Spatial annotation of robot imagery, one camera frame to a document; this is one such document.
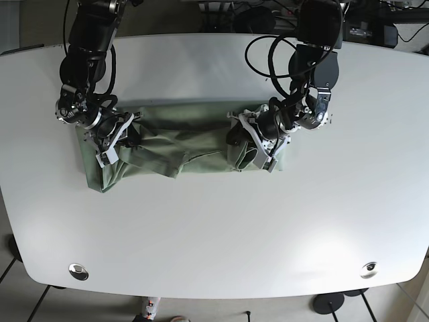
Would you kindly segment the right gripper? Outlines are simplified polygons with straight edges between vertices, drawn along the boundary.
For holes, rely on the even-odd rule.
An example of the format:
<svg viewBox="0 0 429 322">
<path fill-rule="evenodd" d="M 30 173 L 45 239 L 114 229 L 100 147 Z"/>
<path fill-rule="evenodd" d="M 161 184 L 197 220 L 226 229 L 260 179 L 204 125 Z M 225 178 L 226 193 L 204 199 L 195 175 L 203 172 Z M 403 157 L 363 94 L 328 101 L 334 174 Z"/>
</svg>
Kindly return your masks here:
<svg viewBox="0 0 429 322">
<path fill-rule="evenodd" d="M 96 154 L 116 146 L 136 148 L 141 143 L 141 135 L 134 128 L 133 122 L 141 117 L 141 113 L 99 113 L 97 123 L 84 132 L 84 141 L 90 143 Z"/>
</svg>

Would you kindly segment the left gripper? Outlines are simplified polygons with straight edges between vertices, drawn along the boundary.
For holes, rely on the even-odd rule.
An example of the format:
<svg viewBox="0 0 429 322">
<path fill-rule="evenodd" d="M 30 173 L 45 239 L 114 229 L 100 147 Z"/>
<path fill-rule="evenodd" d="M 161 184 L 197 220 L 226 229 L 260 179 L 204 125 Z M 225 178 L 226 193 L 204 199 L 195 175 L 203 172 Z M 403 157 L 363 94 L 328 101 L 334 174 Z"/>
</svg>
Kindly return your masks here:
<svg viewBox="0 0 429 322">
<path fill-rule="evenodd" d="M 253 160 L 259 152 L 280 161 L 280 154 L 291 137 L 282 129 L 278 106 L 262 104 L 254 110 L 230 111 L 227 117 L 231 120 L 226 136 L 227 162 L 234 170 L 242 172 L 252 166 L 258 169 Z"/>
</svg>

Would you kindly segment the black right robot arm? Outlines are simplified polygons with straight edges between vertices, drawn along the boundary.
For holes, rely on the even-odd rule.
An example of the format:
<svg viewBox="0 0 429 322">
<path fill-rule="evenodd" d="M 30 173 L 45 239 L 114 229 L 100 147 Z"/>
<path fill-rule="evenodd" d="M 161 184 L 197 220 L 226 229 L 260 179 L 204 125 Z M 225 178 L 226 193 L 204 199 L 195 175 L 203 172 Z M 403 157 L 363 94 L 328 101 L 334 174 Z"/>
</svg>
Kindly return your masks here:
<svg viewBox="0 0 429 322">
<path fill-rule="evenodd" d="M 116 146 L 134 148 L 141 139 L 132 123 L 141 114 L 116 111 L 113 94 L 116 51 L 113 45 L 126 1 L 79 1 L 60 65 L 62 87 L 56 118 L 84 129 L 101 168 L 119 159 Z"/>
</svg>

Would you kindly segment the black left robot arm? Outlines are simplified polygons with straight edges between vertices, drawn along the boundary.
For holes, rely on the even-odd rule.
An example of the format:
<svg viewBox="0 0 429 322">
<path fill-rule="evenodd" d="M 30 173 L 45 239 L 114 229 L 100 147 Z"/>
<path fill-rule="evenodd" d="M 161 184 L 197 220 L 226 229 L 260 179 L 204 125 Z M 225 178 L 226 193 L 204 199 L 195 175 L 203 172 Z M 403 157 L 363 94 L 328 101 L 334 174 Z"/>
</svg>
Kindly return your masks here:
<svg viewBox="0 0 429 322">
<path fill-rule="evenodd" d="M 123 148 L 124 165 L 174 178 L 182 172 L 279 170 L 282 154 L 298 129 L 324 125 L 339 77 L 343 12 L 337 1 L 305 1 L 298 43 L 288 63 L 288 89 L 280 84 L 273 56 L 285 34 L 275 36 L 267 55 L 268 77 L 277 95 L 267 101 L 202 102 L 141 108 L 140 144 Z"/>
</svg>

